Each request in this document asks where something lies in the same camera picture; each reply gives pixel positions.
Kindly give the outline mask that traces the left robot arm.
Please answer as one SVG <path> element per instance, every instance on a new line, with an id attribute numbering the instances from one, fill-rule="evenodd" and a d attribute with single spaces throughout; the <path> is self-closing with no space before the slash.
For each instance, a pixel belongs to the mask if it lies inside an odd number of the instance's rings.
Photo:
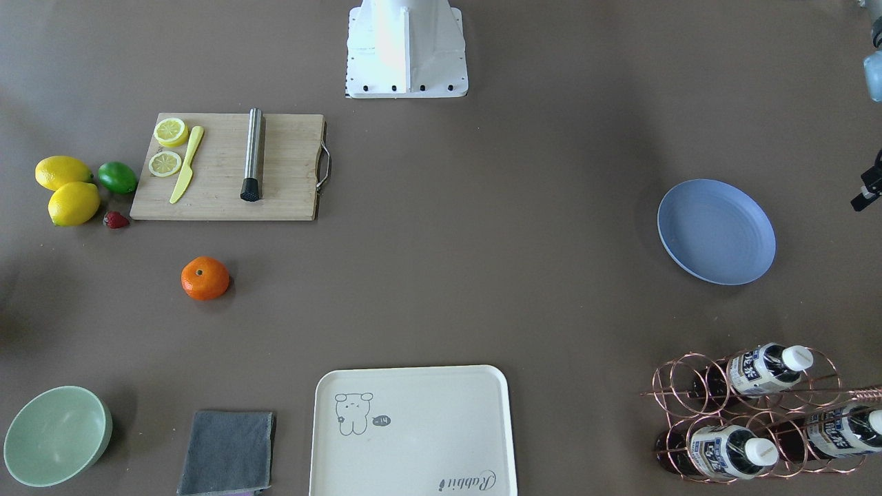
<path id="1" fill-rule="evenodd" d="M 863 60 L 864 78 L 870 100 L 881 103 L 881 1 L 856 1 L 868 13 L 870 20 L 870 41 L 874 52 Z M 881 149 L 876 154 L 872 166 L 861 175 L 860 194 L 850 201 L 855 211 L 863 211 L 880 199 L 881 192 Z"/>

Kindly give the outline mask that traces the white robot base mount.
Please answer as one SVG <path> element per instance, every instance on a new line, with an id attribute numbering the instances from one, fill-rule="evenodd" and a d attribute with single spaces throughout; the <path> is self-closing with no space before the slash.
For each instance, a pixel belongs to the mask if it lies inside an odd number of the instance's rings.
<path id="1" fill-rule="evenodd" d="M 468 91 L 460 9 L 447 1 L 363 1 L 350 9 L 347 98 L 440 99 Z"/>

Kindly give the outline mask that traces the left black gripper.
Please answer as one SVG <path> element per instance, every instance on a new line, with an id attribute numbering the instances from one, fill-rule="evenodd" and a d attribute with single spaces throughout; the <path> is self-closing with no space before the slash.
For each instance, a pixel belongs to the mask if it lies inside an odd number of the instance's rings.
<path id="1" fill-rule="evenodd" d="M 872 166 L 862 173 L 863 186 L 859 194 L 850 201 L 854 211 L 863 211 L 870 204 L 880 198 L 881 192 L 881 166 L 882 150 L 876 154 Z"/>

